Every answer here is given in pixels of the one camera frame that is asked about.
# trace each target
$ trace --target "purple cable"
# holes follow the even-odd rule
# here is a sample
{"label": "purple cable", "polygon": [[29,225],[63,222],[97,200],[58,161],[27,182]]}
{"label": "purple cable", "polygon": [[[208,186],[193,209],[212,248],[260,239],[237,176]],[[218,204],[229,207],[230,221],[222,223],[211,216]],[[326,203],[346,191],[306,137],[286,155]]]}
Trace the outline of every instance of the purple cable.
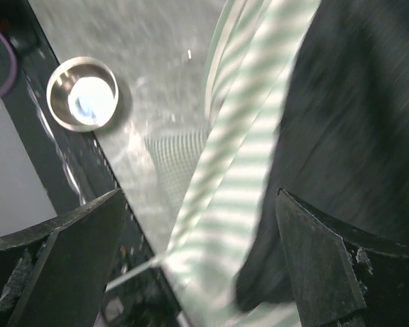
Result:
{"label": "purple cable", "polygon": [[14,51],[12,50],[11,45],[6,40],[5,36],[0,32],[0,40],[3,42],[7,53],[9,54],[9,58],[11,61],[11,69],[9,72],[9,76],[7,77],[4,84],[0,87],[0,98],[3,97],[9,90],[14,86],[16,75],[17,75],[17,63],[16,63],[16,56]]}
{"label": "purple cable", "polygon": [[95,320],[94,327],[97,326],[97,323],[98,323],[99,319],[100,319],[100,312],[97,315],[97,319]]}

